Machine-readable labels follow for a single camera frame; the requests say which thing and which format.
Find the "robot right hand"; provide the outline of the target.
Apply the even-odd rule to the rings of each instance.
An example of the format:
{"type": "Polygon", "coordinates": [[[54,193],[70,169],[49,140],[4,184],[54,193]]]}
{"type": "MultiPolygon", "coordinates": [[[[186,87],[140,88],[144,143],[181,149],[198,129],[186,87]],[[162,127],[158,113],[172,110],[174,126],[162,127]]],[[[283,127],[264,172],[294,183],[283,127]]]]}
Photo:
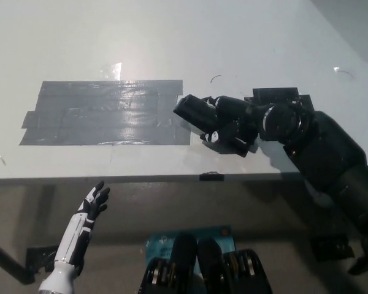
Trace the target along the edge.
{"type": "Polygon", "coordinates": [[[235,153],[241,157],[254,148],[258,130],[247,118],[248,103],[228,96],[201,99],[215,109],[216,128],[200,135],[201,140],[220,153],[235,153]]]}

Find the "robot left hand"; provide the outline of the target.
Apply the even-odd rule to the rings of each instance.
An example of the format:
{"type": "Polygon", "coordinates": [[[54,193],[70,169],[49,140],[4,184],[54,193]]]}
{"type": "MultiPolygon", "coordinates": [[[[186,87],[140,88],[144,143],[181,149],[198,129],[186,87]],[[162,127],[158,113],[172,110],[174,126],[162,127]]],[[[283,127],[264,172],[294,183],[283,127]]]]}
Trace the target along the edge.
{"type": "Polygon", "coordinates": [[[94,186],[77,210],[77,214],[85,218],[86,224],[93,224],[97,217],[107,209],[110,188],[104,188],[104,181],[94,186]]]}

